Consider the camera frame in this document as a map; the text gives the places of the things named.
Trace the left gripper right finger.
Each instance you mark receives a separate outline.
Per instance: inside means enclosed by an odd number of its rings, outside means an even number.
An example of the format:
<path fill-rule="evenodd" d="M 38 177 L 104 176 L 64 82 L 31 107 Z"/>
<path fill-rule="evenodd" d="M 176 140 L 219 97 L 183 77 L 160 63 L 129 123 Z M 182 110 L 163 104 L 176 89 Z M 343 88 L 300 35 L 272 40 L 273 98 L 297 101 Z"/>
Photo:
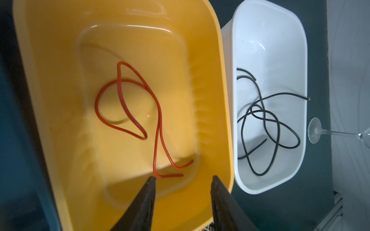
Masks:
<path fill-rule="evenodd" d="M 214 225 L 217 231 L 257 231 L 220 178 L 213 176 L 211 199 Z"/>

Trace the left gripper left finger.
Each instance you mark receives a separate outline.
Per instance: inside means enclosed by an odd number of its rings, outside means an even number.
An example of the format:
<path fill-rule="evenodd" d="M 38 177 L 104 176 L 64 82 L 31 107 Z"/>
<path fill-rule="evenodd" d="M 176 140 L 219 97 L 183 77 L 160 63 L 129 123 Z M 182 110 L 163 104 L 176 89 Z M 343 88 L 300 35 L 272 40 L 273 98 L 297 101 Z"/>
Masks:
<path fill-rule="evenodd" d="M 155 199 L 156 178 L 151 176 L 111 231 L 151 231 Z"/>

